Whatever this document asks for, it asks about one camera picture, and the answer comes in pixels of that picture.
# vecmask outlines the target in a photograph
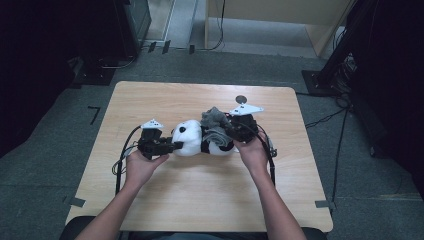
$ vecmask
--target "hand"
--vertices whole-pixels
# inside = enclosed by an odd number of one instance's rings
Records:
[[[160,156],[154,160],[148,160],[139,150],[131,153],[126,160],[126,180],[124,188],[139,191],[140,188],[149,181],[155,169],[165,162],[169,155]]]
[[[263,132],[260,132],[259,136],[264,139],[264,141],[266,140]],[[249,143],[234,140],[234,145],[240,151],[241,159],[252,176],[267,173],[266,166],[268,164],[268,158],[262,146],[262,142],[257,137],[253,138]]]

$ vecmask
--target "person's left hand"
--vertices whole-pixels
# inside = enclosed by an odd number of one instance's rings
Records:
[[[169,155],[160,156],[154,160],[145,158],[139,150],[131,153],[126,160],[126,180],[124,187],[139,191],[149,181],[155,169],[165,162]]]

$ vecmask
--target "gray carpet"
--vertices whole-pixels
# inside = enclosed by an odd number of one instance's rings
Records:
[[[114,85],[118,81],[287,86],[306,92],[301,70],[320,70],[324,60],[236,53],[170,50],[143,52],[115,73],[111,86],[67,89],[28,141],[1,159],[0,239],[58,239],[78,188]],[[305,123],[340,108],[332,98],[298,96]],[[99,116],[91,125],[96,110]],[[308,129],[327,199],[343,115]],[[369,156],[354,113],[346,120],[328,239],[423,239],[424,204],[410,175],[391,159]]]

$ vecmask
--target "tabletop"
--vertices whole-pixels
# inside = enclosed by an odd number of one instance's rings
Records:
[[[162,136],[171,137],[179,123],[200,121],[202,112],[214,106],[223,112],[234,109],[238,95],[264,108],[253,117],[278,149],[276,188],[290,211],[302,227],[331,231],[329,209],[315,204],[326,198],[293,89],[180,83],[116,85],[75,195],[85,204],[71,206],[67,222],[95,216],[113,199],[116,176],[111,168],[137,125],[155,119],[165,125]],[[131,142],[140,134],[136,132]],[[224,157],[170,154],[140,190],[121,230],[264,232],[266,228],[257,189],[235,152]]]

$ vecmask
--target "tape mark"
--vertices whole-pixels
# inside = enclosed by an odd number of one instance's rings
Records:
[[[152,44],[150,44],[150,47],[149,47],[149,53],[151,53],[151,52],[153,52],[154,50],[155,50],[155,47],[156,47],[156,42],[152,42]]]
[[[96,121],[97,115],[99,115],[100,107],[88,106],[88,109],[97,109],[96,114],[94,114],[93,120],[91,120],[91,123],[90,123],[90,125],[93,125],[94,121]]]
[[[327,200],[315,201],[315,207],[336,209],[336,205],[334,203],[328,202]]]
[[[65,198],[63,199],[63,203],[82,208],[84,207],[85,200],[76,197],[65,196]]]
[[[165,42],[165,46],[163,46],[163,49],[162,49],[162,54],[165,54],[168,52],[170,45],[171,45],[171,40],[168,40]]]
[[[194,49],[195,49],[195,47],[194,47],[194,45],[190,45],[190,50],[189,50],[189,54],[191,55],[191,54],[193,54],[194,53]]]

